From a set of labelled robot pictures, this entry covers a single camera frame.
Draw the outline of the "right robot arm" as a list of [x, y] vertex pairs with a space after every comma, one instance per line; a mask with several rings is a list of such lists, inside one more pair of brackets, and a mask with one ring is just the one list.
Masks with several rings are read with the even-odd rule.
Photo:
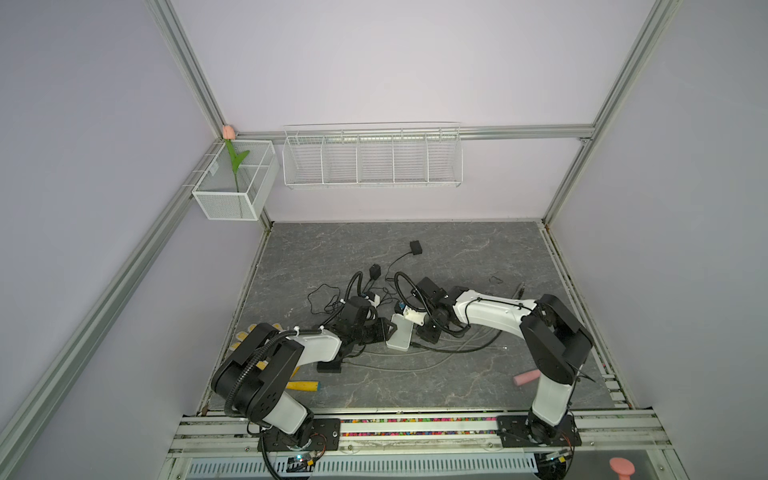
[[510, 299], [461, 286], [445, 290], [427, 277], [414, 283], [402, 272], [394, 280], [408, 282], [417, 301], [412, 304], [396, 290], [400, 302], [391, 320], [397, 333], [415, 333], [434, 344], [443, 334], [461, 338], [473, 327], [486, 327], [525, 342], [539, 371], [537, 390], [526, 416], [498, 422], [502, 438], [520, 446], [581, 444], [570, 407], [594, 338], [558, 297]]

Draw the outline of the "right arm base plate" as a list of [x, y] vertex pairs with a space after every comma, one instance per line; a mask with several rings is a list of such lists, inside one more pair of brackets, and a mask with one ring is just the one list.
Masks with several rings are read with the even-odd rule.
[[529, 414], [501, 415], [497, 417], [497, 435], [504, 448], [582, 445], [575, 419], [570, 414], [566, 414], [557, 426]]

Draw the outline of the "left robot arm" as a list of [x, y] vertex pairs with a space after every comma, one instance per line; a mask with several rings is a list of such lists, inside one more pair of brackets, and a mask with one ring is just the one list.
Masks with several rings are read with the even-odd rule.
[[297, 368], [337, 367], [355, 347], [392, 338], [398, 327], [380, 316], [363, 295], [363, 273], [350, 279], [341, 306], [320, 326], [280, 330], [259, 323], [220, 364], [210, 389], [224, 400], [224, 413], [283, 435], [291, 447], [304, 447], [314, 434], [314, 415], [286, 392]]

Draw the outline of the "black network switch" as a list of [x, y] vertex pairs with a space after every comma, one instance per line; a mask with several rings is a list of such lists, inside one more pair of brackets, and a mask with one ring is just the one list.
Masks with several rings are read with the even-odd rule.
[[318, 362], [316, 365], [316, 370], [318, 373], [336, 374], [341, 372], [342, 365], [343, 365], [342, 359], [334, 359], [327, 362]]

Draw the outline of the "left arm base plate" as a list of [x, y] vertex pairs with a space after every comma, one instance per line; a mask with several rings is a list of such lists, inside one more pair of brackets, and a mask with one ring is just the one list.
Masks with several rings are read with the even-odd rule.
[[261, 434], [268, 452], [280, 451], [336, 451], [341, 439], [339, 418], [305, 420], [293, 434], [271, 428]]

